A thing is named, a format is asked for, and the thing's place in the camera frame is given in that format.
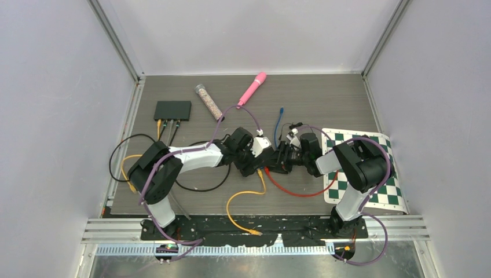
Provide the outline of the black power adapter with cord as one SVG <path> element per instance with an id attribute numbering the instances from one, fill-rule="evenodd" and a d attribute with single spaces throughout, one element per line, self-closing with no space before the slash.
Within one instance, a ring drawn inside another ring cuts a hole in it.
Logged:
<path id="1" fill-rule="evenodd" d="M 284 133 L 284 127 L 288 125 L 288 129 L 289 131 Z M 297 129 L 301 126 L 306 126 L 306 124 L 302 123 L 302 122 L 298 122 L 298 123 L 285 123 L 282 125 L 281 127 L 281 130 L 280 130 L 280 135 L 278 137 L 278 142 L 281 142 L 282 139 L 284 140 L 290 140 L 293 136 L 294 136 L 294 133 L 293 133 L 293 129 Z"/>

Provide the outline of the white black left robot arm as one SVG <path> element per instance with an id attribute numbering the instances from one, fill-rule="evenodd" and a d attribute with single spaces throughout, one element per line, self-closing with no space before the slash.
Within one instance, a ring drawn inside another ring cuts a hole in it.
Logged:
<path id="1" fill-rule="evenodd" d="M 180 174 L 234 164 L 242 176 L 247 177 L 262 167 L 272 152 L 267 137 L 253 136 L 242 127 L 223 140 L 214 139 L 190 147 L 168 147 L 159 141 L 133 164 L 126 178 L 143 195 L 142 201 L 157 221 L 155 232 L 162 239 L 170 240 L 177 234 L 178 225 L 168 195 Z"/>

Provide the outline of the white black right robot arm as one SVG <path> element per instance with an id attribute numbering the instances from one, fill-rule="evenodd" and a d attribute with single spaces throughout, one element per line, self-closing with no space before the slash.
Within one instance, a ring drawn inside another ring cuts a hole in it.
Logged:
<path id="1" fill-rule="evenodd" d="M 282 141 L 269 159 L 267 168 L 288 174 L 294 166 L 303 166 L 314 177 L 343 172 L 348 186 L 340 202 L 333 207 L 328 232 L 346 237 L 354 232 L 362 217 L 362 209 L 375 188 L 393 174 L 393 165 L 385 150 L 368 136 L 334 145 L 324 153 L 314 133 L 300 136 L 299 146 Z"/>

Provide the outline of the small black TP-Link switch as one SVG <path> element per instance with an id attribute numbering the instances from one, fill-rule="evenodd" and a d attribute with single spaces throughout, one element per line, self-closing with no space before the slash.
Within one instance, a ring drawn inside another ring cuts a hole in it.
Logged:
<path id="1" fill-rule="evenodd" d="M 269 162 L 275 161 L 275 150 L 273 148 L 267 148 L 257 158 L 253 156 L 251 152 L 245 155 L 245 166 L 240 170 L 243 177 L 248 177 L 260 168 L 267 168 Z"/>

